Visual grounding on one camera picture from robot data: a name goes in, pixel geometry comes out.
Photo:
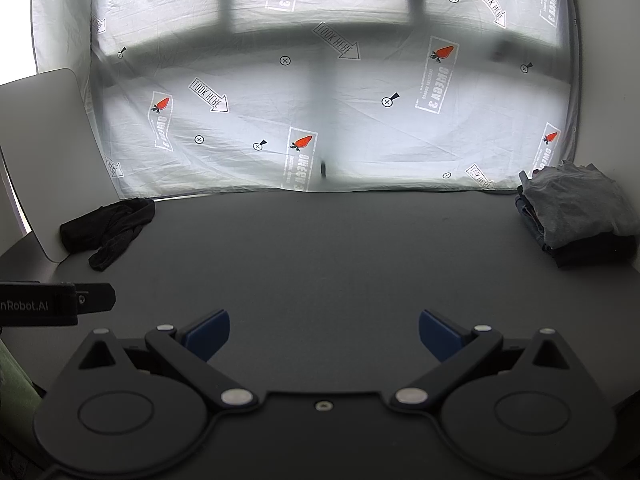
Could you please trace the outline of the black knit sweater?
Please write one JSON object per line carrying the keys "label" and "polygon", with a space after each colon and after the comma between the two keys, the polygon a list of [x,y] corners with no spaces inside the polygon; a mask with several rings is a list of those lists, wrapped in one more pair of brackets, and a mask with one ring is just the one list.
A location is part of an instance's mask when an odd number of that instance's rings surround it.
{"label": "black knit sweater", "polygon": [[150,198],[130,198],[101,206],[60,225],[61,243],[70,255],[91,252],[88,263],[96,272],[105,271],[155,217]]}

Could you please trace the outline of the white rounded board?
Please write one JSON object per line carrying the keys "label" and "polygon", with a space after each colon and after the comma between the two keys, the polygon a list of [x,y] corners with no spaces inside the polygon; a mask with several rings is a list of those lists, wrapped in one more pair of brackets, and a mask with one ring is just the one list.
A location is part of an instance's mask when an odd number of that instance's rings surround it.
{"label": "white rounded board", "polygon": [[61,224],[118,201],[74,72],[51,70],[1,87],[1,154],[47,258],[67,257]]}

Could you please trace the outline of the blue folded jeans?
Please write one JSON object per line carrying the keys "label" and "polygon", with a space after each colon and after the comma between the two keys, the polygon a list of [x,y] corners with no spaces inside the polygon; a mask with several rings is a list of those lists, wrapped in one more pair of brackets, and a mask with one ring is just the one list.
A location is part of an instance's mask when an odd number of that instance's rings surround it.
{"label": "blue folded jeans", "polygon": [[544,227],[537,218],[535,209],[529,200],[524,196],[523,189],[518,187],[518,196],[515,199],[515,207],[521,216],[529,234],[533,237],[540,249],[551,255],[553,249],[544,241]]}

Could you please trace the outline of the grey folded garment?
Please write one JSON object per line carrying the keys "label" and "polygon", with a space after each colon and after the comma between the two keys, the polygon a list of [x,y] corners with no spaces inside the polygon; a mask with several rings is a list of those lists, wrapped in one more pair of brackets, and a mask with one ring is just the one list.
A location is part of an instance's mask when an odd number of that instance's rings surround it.
{"label": "grey folded garment", "polygon": [[639,215],[616,181],[593,164],[563,162],[536,174],[518,174],[523,196],[544,230],[544,242],[558,249],[603,233],[637,236]]}

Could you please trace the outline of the white printed carrot curtain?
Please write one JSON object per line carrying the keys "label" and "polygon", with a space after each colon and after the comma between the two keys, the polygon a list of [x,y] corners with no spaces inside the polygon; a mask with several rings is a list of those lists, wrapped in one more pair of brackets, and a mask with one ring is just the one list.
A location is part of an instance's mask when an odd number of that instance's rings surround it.
{"label": "white printed carrot curtain", "polygon": [[30,0],[120,196],[511,193],[570,158],[572,0]]}

